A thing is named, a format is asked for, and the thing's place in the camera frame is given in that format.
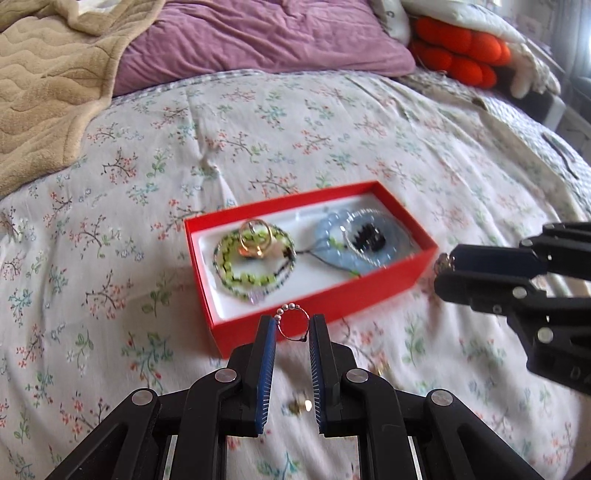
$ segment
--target beaded ring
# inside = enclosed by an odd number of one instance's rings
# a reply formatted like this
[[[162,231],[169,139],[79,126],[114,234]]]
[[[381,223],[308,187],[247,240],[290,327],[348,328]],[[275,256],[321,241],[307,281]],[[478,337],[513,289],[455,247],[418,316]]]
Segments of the beaded ring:
[[[304,335],[302,335],[300,338],[298,339],[294,339],[291,337],[288,337],[285,333],[283,333],[283,331],[281,330],[281,319],[282,316],[285,312],[287,312],[288,310],[299,310],[300,312],[302,312],[305,316],[306,319],[308,320],[308,328],[306,329],[306,332],[304,333]],[[281,308],[277,309],[277,314],[275,315],[275,320],[277,320],[277,330],[279,330],[279,333],[283,335],[284,338],[292,341],[292,342],[305,342],[308,338],[308,331],[310,330],[310,316],[308,315],[308,313],[299,305],[296,305],[295,303],[286,303],[284,305],[281,306]]]

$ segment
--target beaded bracelet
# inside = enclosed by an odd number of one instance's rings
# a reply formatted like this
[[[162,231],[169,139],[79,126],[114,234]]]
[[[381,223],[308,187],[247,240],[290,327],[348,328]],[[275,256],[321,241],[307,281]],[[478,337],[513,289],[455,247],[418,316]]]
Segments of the beaded bracelet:
[[[240,245],[238,230],[225,235],[213,251],[213,267],[222,285],[235,297],[250,301],[252,304],[259,303],[264,297],[280,288],[296,265],[296,249],[291,237],[275,225],[270,225],[270,229],[275,241],[283,245],[281,255],[286,259],[279,269],[272,274],[255,275],[247,272],[236,274],[232,271],[232,254],[237,253]],[[242,236],[249,239],[249,235],[249,233],[246,233]],[[265,232],[254,235],[264,238]]]

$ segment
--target floral bedsheet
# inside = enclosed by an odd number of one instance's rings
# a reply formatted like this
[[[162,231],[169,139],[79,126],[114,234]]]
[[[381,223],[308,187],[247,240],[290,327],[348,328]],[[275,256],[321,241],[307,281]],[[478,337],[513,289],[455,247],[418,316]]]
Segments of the floral bedsheet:
[[[114,101],[73,166],[0,200],[2,477],[44,478],[133,389],[187,388],[224,364],[193,281],[189,216],[378,179],[444,251],[588,219],[512,135],[363,73],[234,72]],[[438,301],[430,272],[330,333],[397,388],[454,392],[545,479],[591,459],[589,402],[529,374],[503,318]],[[265,432],[229,439],[228,478],[359,479],[356,443],[318,437],[311,396],[306,345],[281,343]]]

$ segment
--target gold ring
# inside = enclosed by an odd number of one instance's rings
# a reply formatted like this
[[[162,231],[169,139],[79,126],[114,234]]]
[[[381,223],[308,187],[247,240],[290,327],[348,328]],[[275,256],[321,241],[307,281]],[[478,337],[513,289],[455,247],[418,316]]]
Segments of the gold ring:
[[[255,226],[263,226],[266,230],[265,234],[257,233]],[[270,246],[273,243],[273,231],[268,223],[259,219],[253,218],[244,222],[238,229],[238,240],[240,246],[238,253],[247,258],[264,258]]]

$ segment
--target beige blanket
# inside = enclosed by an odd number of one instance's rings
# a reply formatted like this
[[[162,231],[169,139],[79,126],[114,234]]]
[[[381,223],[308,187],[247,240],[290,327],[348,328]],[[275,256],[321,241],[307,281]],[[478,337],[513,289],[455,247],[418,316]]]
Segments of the beige blanket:
[[[0,197],[76,160],[123,51],[164,2],[0,2]]]

